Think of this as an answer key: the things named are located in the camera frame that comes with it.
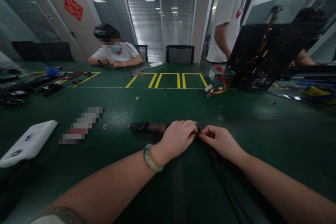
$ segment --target white power bank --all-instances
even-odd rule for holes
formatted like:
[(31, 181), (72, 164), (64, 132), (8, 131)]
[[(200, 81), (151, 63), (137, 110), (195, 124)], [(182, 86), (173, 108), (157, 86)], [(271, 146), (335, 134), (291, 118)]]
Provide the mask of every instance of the white power bank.
[(0, 159), (0, 167), (6, 168), (35, 157), (56, 126), (54, 120), (31, 126)]
[(158, 66), (160, 66), (160, 65), (163, 65), (163, 62), (162, 61), (159, 61), (159, 62), (155, 62), (155, 63), (151, 63), (151, 64), (149, 64), (151, 67), (158, 67)]

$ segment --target green table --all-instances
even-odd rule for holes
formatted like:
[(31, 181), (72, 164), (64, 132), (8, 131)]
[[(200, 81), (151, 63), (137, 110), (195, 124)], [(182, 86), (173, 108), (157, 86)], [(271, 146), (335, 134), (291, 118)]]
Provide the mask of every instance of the green table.
[[(22, 75), (45, 71), (42, 63), (0, 65), (22, 66)], [(226, 127), (247, 152), (336, 201), (336, 117), (324, 108), (265, 92), (236, 89), (206, 98), (205, 84), (198, 73), (210, 84), (206, 77), (209, 64), (164, 64), (146, 69), (146, 74), (135, 79), (127, 76), (128, 68), (106, 69), (74, 62), (48, 65), (99, 74), (78, 87), (66, 81), (66, 88), (49, 97), (32, 94), (25, 98), (25, 105), (0, 108), (0, 156), (31, 125), (48, 120), (59, 123), (38, 156), (27, 162), (0, 191), (2, 223), (27, 223), (85, 177), (143, 149), (148, 143), (158, 142), (160, 136), (131, 132), (126, 127), (142, 121), (169, 123), (192, 119), (200, 128), (208, 124)], [(23, 78), (38, 74), (31, 73)], [(59, 145), (60, 134), (70, 127), (74, 118), (80, 117), (85, 107), (105, 108), (99, 125), (84, 144)], [(271, 217), (271, 210), (261, 210), (255, 193), (251, 193), (253, 187), (239, 169), (225, 160), (220, 163), (225, 168), (228, 184), (252, 220), (255, 223), (277, 222), (274, 220), (277, 218)], [(178, 167), (182, 167), (183, 172), (177, 176)], [(0, 170), (1, 184), (11, 171), (12, 168)], [(176, 202), (177, 184), (184, 191), (177, 195), (180, 202)], [(176, 220), (174, 216), (181, 214), (181, 211), (176, 212), (178, 205), (185, 209), (189, 223), (239, 222), (234, 211), (236, 206), (232, 207), (218, 179), (207, 146), (197, 139), (180, 158), (155, 175), (116, 222), (172, 223)]]

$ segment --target bracelet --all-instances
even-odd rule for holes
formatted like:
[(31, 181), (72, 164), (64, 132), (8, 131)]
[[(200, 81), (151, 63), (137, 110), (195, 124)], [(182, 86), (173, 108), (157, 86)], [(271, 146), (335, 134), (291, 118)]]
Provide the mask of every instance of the bracelet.
[(145, 146), (145, 160), (148, 164), (148, 166), (155, 172), (161, 172), (163, 170), (163, 166), (158, 166), (157, 164), (154, 163), (154, 161), (151, 159), (149, 155), (149, 148), (152, 146), (152, 144), (147, 144)]

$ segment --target hand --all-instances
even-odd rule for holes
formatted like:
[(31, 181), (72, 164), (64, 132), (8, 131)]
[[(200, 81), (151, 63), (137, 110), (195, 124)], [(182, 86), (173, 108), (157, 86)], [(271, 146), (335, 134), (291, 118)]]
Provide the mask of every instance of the hand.
[(108, 65), (110, 63), (110, 61), (107, 59), (107, 58), (100, 58), (100, 62), (103, 64), (103, 65)]
[(175, 121), (164, 133), (162, 140), (151, 146), (149, 153), (153, 161), (164, 166), (171, 159), (181, 155), (193, 142), (197, 133), (196, 122)]
[(287, 68), (290, 69), (290, 68), (293, 68), (293, 67), (295, 67), (295, 62), (294, 61), (292, 61)]
[(247, 155), (225, 128), (209, 125), (200, 132), (198, 137), (215, 148), (222, 157), (236, 165)]
[(110, 65), (113, 67), (123, 67), (124, 63), (119, 62), (119, 61), (110, 61)]

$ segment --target blue object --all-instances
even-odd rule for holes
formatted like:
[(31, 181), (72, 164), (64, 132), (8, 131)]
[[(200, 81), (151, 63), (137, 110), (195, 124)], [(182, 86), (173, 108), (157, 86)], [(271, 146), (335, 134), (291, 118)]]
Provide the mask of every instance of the blue object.
[(51, 68), (49, 66), (46, 66), (46, 69), (48, 70), (48, 73), (46, 75), (47, 77), (51, 77), (51, 76), (53, 76), (53, 75), (58, 74), (58, 73), (61, 72), (61, 70), (58, 70), (56, 68)]
[(108, 47), (110, 51), (120, 51), (120, 45), (111, 45), (111, 47)]

